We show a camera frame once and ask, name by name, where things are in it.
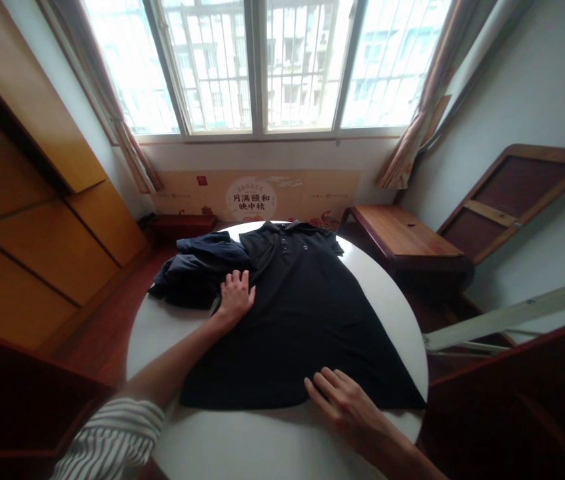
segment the right hand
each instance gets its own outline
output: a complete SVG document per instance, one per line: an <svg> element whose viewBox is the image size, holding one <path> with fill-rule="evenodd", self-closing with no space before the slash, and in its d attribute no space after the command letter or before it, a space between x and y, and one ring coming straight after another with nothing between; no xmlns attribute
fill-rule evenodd
<svg viewBox="0 0 565 480"><path fill-rule="evenodd" d="M325 367L313 380L304 379L309 397L368 462L378 465L388 450L407 452L414 448L347 374Z"/></svg>

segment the wooden furniture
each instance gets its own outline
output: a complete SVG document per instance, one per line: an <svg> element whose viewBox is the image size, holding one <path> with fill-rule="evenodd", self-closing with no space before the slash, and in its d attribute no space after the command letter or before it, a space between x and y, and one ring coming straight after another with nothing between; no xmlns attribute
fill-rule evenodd
<svg viewBox="0 0 565 480"><path fill-rule="evenodd" d="M347 222L350 217L356 226ZM447 297L473 280L474 268L465 254L398 205L348 208L340 232L346 237L352 227L371 239L376 260L401 286Z"/></svg>
<svg viewBox="0 0 565 480"><path fill-rule="evenodd" d="M0 98L70 190L79 192L107 178L2 2Z"/></svg>
<svg viewBox="0 0 565 480"><path fill-rule="evenodd" d="M156 243L176 243L213 231L218 223L216 215L160 215L151 223Z"/></svg>
<svg viewBox="0 0 565 480"><path fill-rule="evenodd" d="M0 478L50 478L113 390L0 340Z"/></svg>
<svg viewBox="0 0 565 480"><path fill-rule="evenodd" d="M565 192L565 149L510 145L438 233L475 265Z"/></svg>
<svg viewBox="0 0 565 480"><path fill-rule="evenodd" d="M52 354L148 253L0 2L0 338Z"/></svg>
<svg viewBox="0 0 565 480"><path fill-rule="evenodd" d="M432 382L420 441L456 480L565 479L565 327Z"/></svg>
<svg viewBox="0 0 565 480"><path fill-rule="evenodd" d="M263 222L227 229L239 234ZM386 272L359 248L338 238L342 262L358 279L369 303L392 339L422 398L428 371L418 322L407 300ZM127 377L209 318L208 311L186 310L146 296L136 315L127 351ZM275 472L289 479L368 479L376 471L325 429L309 402L274 411L204 411L175 408L153 452L172 480L182 478L263 479ZM411 441L418 437L422 411L385 415Z"/></svg>

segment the black polo shirt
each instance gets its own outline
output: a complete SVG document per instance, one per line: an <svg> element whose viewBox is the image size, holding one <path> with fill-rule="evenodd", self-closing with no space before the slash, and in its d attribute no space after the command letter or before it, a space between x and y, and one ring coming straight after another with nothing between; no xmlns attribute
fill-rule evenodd
<svg viewBox="0 0 565 480"><path fill-rule="evenodd" d="M333 232L273 224L241 235L256 301L189 373L181 404L272 409L308 399L302 380L340 369L383 409L424 408Z"/></svg>

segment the striped shirt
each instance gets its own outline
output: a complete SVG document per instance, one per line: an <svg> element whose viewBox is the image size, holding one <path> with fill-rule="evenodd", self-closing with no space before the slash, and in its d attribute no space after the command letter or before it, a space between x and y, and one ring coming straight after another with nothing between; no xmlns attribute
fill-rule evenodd
<svg viewBox="0 0 565 480"><path fill-rule="evenodd" d="M56 464L52 480L118 480L149 460L165 414L153 403L118 398L104 404Z"/></svg>

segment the window glass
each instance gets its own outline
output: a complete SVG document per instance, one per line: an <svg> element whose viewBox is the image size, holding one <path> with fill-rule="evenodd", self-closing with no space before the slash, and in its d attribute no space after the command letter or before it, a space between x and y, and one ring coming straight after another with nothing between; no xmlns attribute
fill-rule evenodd
<svg viewBox="0 0 565 480"><path fill-rule="evenodd" d="M161 4L192 133L251 132L243 2Z"/></svg>
<svg viewBox="0 0 565 480"><path fill-rule="evenodd" d="M330 129L351 0L267 1L267 131Z"/></svg>
<svg viewBox="0 0 565 480"><path fill-rule="evenodd" d="M342 128L408 125L450 0L369 0Z"/></svg>
<svg viewBox="0 0 565 480"><path fill-rule="evenodd" d="M178 133L142 0L83 2L131 131Z"/></svg>

